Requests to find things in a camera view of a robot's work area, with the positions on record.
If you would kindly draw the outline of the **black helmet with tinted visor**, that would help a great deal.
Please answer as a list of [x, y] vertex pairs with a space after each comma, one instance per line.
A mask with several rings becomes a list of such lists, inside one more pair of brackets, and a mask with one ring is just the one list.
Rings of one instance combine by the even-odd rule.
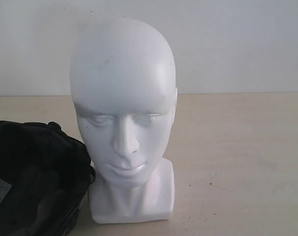
[[56, 122], [0, 120], [0, 236], [66, 236], [95, 170]]

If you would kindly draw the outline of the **white mannequin head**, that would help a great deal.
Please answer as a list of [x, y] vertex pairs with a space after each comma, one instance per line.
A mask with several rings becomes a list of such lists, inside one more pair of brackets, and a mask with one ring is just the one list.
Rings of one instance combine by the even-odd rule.
[[70, 89], [96, 172], [88, 191], [93, 220], [115, 224], [169, 219], [175, 177], [164, 153], [178, 90], [165, 37], [135, 19], [97, 22], [78, 40]]

